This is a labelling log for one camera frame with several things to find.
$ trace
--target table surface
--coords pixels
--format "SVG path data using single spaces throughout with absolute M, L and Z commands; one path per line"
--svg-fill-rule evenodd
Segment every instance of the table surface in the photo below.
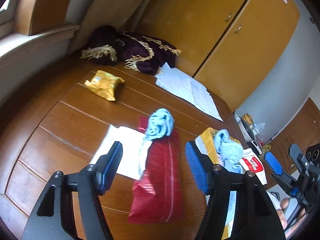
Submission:
M 103 70 L 125 80 L 116 101 L 107 101 L 83 84 Z M 212 95 L 223 122 L 155 85 L 155 78 L 123 65 L 97 66 L 69 55 L 41 71 L 17 91 L 0 111 L 0 216 L 21 239 L 23 229 L 52 173 L 78 172 L 86 166 L 110 124 L 137 130 L 141 116 L 159 108 L 175 119 L 180 140 L 180 178 L 185 218 L 180 222 L 130 224 L 134 180 L 116 174 L 111 189 L 100 197 L 114 239 L 193 239 L 205 212 L 205 198 L 196 187 L 185 157 L 185 143 L 207 127 L 227 129 L 246 146 L 228 105 Z M 85 238 L 77 194 L 73 194 L 78 236 Z

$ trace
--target gold fringe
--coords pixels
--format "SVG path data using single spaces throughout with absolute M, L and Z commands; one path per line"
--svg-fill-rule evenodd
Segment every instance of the gold fringe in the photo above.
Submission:
M 153 52 L 153 49 L 149 47 L 148 43 L 139 41 L 138 39 L 136 39 L 136 38 L 134 38 L 134 37 L 132 37 L 132 36 L 130 36 L 128 34 L 125 34 L 126 32 L 127 31 L 122 30 L 122 34 L 123 35 L 133 39 L 134 41 L 139 42 L 149 52 L 149 56 L 148 57 L 141 57 L 139 55 L 137 55 L 137 56 L 132 55 L 132 58 L 126 59 L 126 61 L 125 61 L 126 62 L 125 63 L 125 67 L 126 68 L 132 68 L 135 71 L 139 71 L 138 67 L 137 67 L 137 62 L 141 62 L 141 61 L 146 61 L 146 60 L 152 59 L 152 57 L 155 55 L 155 53 Z
M 173 54 L 175 54 L 177 56 L 179 56 L 180 53 L 182 52 L 180 49 L 173 49 L 173 48 L 170 48 L 168 45 L 163 45 L 161 41 L 154 40 L 154 39 L 148 38 L 146 36 L 142 36 L 142 38 L 145 38 L 147 41 L 153 41 L 154 43 L 159 45 L 160 49 L 169 50 L 169 51 L 171 51 Z
M 87 58 L 87 59 L 92 59 L 92 58 L 100 58 L 103 55 L 109 55 L 110 59 L 112 61 L 117 61 L 117 56 L 116 56 L 116 50 L 109 46 L 109 45 L 104 45 L 102 47 L 97 47 L 93 49 L 84 49 L 81 50 L 81 57 L 80 58 Z

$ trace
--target screw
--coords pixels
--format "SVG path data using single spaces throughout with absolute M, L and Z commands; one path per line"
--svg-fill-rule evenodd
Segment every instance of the screw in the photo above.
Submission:
M 93 171 L 94 164 L 90 164 L 87 166 L 87 171 Z
M 254 175 L 256 175 L 253 171 L 247 171 L 247 174 L 248 174 L 250 177 L 253 177 Z
M 221 171 L 222 170 L 222 166 L 220 164 L 215 164 L 215 165 L 213 165 L 213 169 L 215 171 Z
M 55 177 L 55 178 L 58 178 L 61 173 L 62 173 L 61 171 L 57 171 L 57 172 L 54 174 L 54 177 Z

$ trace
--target red package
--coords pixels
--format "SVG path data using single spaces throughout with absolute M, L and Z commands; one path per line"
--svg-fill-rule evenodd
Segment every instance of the red package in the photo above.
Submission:
M 145 132 L 148 119 L 140 118 L 138 130 Z M 141 180 L 133 184 L 130 223 L 161 223 L 183 219 L 182 190 L 179 176 L 179 135 L 153 140 Z

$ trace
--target sheet of paper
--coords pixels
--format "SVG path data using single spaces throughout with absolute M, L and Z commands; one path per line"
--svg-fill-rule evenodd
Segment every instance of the sheet of paper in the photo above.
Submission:
M 197 80 L 177 68 L 170 68 L 167 63 L 164 63 L 155 77 L 157 78 L 156 85 L 222 121 L 211 95 L 207 92 L 206 87 Z
M 152 144 L 152 141 L 144 141 L 143 137 L 144 134 L 139 131 L 110 125 L 90 164 L 95 164 L 100 156 L 108 154 L 113 143 L 119 141 L 122 143 L 123 155 L 117 173 L 139 180 L 146 169 L 148 149 Z

